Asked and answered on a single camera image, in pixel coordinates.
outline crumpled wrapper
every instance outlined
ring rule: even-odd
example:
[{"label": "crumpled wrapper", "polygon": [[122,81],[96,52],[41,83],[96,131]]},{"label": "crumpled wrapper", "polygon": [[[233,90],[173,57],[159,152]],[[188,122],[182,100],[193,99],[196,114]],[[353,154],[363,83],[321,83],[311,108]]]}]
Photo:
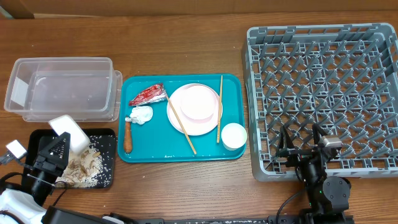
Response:
[{"label": "crumpled wrapper", "polygon": [[160,102],[166,100],[166,95],[167,93],[163,83],[155,84],[139,93],[133,100],[129,102],[129,106],[140,106],[149,103]]}]

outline gray dish rack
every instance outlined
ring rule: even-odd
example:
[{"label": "gray dish rack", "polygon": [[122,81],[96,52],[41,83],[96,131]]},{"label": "gray dish rack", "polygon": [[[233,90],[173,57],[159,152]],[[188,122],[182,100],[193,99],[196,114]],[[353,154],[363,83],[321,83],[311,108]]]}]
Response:
[{"label": "gray dish rack", "polygon": [[310,149],[312,124],[343,141],[328,175],[398,176],[398,48],[390,24],[253,27],[243,47],[253,176],[297,180],[279,129]]}]

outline chopsticks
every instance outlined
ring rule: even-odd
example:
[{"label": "chopsticks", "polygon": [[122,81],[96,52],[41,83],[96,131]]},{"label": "chopsticks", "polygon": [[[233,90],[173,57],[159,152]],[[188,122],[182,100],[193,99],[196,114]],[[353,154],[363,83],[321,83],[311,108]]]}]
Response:
[{"label": "chopsticks", "polygon": [[173,112],[174,112],[175,118],[177,119],[178,123],[180,124],[180,126],[181,126],[181,128],[182,128],[182,131],[184,132],[185,137],[187,138],[188,143],[189,143],[189,145],[190,145],[191,148],[192,148],[193,153],[196,155],[196,154],[197,154],[197,151],[196,151],[195,148],[193,147],[193,144],[192,144],[192,142],[191,142],[191,139],[189,138],[189,136],[188,136],[188,134],[187,134],[187,131],[185,130],[184,126],[182,125],[182,123],[181,123],[181,121],[180,121],[180,118],[178,117],[178,114],[177,114],[176,110],[174,109],[173,104],[172,104],[171,100],[169,99],[169,97],[167,96],[167,94],[166,94],[166,99],[167,99],[167,101],[169,102],[170,107],[172,108],[172,110],[173,110]]},{"label": "chopsticks", "polygon": [[220,124],[221,124],[222,101],[223,101],[223,76],[221,76],[220,100],[218,101],[217,143],[220,143]]}]

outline teal tray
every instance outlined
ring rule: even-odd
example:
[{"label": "teal tray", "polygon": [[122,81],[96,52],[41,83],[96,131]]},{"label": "teal tray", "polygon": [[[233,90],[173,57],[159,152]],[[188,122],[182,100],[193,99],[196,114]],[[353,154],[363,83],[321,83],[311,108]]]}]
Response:
[{"label": "teal tray", "polygon": [[212,75],[162,75],[136,76],[123,83],[119,119],[118,154],[125,162],[192,162],[238,159],[246,145],[235,151],[216,143],[217,128],[201,136],[190,136],[197,154],[194,155],[185,135],[177,131],[167,118],[167,100],[150,104],[154,110],[153,118],[143,124],[131,124],[132,152],[123,149],[124,117],[130,115],[132,106],[128,102],[142,90],[156,83],[163,83],[170,96],[179,87],[189,83],[201,83],[220,92],[220,78],[223,75],[223,117],[221,130],[229,123],[244,126],[243,99],[241,83],[231,74]]}]

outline white plate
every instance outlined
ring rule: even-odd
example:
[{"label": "white plate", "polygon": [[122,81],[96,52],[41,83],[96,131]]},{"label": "white plate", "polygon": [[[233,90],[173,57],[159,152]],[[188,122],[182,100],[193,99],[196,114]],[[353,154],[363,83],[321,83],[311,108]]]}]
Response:
[{"label": "white plate", "polygon": [[207,119],[216,108],[216,96],[206,86],[194,85],[187,88],[181,99],[181,110],[189,118]]},{"label": "white plate", "polygon": [[[211,91],[216,96],[216,105],[217,106],[215,107],[213,115],[211,115],[207,119],[203,119],[203,120],[191,119],[191,118],[187,117],[181,110],[181,100],[182,100],[184,91],[192,86],[195,86],[195,85],[205,86],[205,87],[211,89]],[[211,130],[213,130],[215,127],[217,127],[218,101],[219,100],[220,100],[220,97],[218,96],[216,91],[214,91],[212,88],[210,88],[206,85],[202,85],[202,84],[198,84],[198,83],[192,83],[192,84],[187,84],[187,85],[181,86],[180,88],[175,90],[174,93],[170,96],[170,101],[173,103],[174,109],[176,110],[182,125],[184,126],[185,130],[187,131],[187,134],[191,135],[191,136],[199,136],[202,134],[206,134],[206,133],[210,132]],[[181,128],[180,124],[178,123],[177,118],[175,117],[173,110],[171,109],[169,103],[167,103],[167,117],[168,117],[170,123],[172,124],[172,126],[177,131],[180,131],[181,133],[183,133],[182,128]]]}]

